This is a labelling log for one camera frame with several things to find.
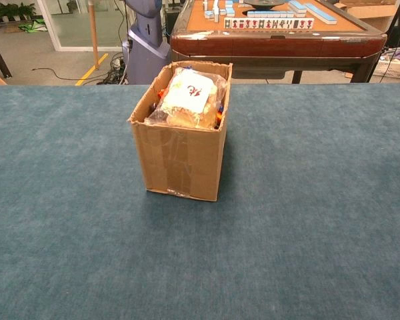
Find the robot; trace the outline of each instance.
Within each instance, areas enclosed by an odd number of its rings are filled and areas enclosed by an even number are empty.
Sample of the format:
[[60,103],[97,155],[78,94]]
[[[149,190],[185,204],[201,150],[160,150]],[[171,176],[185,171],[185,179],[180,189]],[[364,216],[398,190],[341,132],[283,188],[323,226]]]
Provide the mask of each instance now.
[[136,12],[136,21],[123,42],[127,80],[130,85],[153,82],[160,70],[171,62],[170,45],[163,42],[161,0],[125,0]]

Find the blue table surface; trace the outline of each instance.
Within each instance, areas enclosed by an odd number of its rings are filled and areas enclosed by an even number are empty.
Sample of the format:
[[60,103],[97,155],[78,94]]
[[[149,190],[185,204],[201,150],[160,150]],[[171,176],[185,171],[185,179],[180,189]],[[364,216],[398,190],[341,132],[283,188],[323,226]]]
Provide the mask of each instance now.
[[400,319],[400,84],[232,86],[216,203],[145,191],[145,90],[0,87],[0,319]]

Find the wooden pole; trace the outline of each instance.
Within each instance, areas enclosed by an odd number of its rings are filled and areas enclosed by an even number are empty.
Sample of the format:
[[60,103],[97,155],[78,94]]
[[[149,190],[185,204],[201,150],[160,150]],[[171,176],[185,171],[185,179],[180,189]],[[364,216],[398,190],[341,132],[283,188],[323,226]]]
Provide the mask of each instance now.
[[95,4],[93,0],[89,0],[89,18],[91,22],[91,38],[92,38],[92,48],[93,56],[95,57],[95,69],[99,69],[99,57],[98,57],[98,40],[96,36],[96,22],[95,22]]

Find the orange object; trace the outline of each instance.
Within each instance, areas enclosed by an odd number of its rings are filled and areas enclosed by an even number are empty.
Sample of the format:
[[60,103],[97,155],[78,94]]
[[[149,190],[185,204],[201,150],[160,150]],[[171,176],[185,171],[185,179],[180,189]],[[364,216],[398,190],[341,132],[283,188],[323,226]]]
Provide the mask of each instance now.
[[220,125],[222,120],[222,112],[218,111],[218,114],[216,114],[216,119],[217,119],[217,124]]
[[162,89],[159,91],[159,97],[160,99],[163,98],[163,95],[165,94],[165,89]]

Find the cardboard box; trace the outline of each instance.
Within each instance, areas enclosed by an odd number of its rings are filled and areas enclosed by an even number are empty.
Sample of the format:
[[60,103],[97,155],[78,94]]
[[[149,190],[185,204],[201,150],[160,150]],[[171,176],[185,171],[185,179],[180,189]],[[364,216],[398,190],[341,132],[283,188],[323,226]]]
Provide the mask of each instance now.
[[[151,113],[150,105],[159,102],[158,92],[167,87],[176,68],[188,66],[197,71],[221,75],[227,80],[219,129],[145,124],[144,119]],[[217,200],[232,72],[232,64],[180,61],[164,67],[154,79],[128,119],[147,190],[197,200]]]
[[335,6],[368,25],[386,32],[397,11],[394,0],[343,0]]
[[394,5],[374,5],[370,7],[352,7],[347,12],[368,25],[386,32],[393,20],[397,8]]

